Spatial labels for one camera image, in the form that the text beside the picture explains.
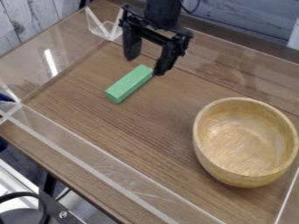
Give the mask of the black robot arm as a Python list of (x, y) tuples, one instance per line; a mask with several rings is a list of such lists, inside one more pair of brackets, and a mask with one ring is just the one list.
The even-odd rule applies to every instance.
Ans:
[(131, 61), (139, 57), (143, 39), (159, 45), (163, 50), (154, 66), (158, 76), (174, 68), (178, 58), (187, 53), (194, 37), (192, 32), (179, 24), (182, 7), (180, 0), (146, 0), (142, 10), (135, 10), (128, 3), (122, 6), (119, 26), (126, 59)]

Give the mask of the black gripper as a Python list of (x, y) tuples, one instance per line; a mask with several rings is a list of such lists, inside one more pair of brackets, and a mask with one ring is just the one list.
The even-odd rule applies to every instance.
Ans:
[(144, 7), (134, 7), (126, 3), (122, 6), (119, 26), (123, 29), (126, 59), (131, 61), (140, 55), (142, 39), (156, 43), (163, 47), (154, 67), (154, 74), (158, 76), (172, 69), (178, 57), (187, 52), (192, 38), (192, 33), (179, 24), (182, 8), (180, 3), (147, 3)]

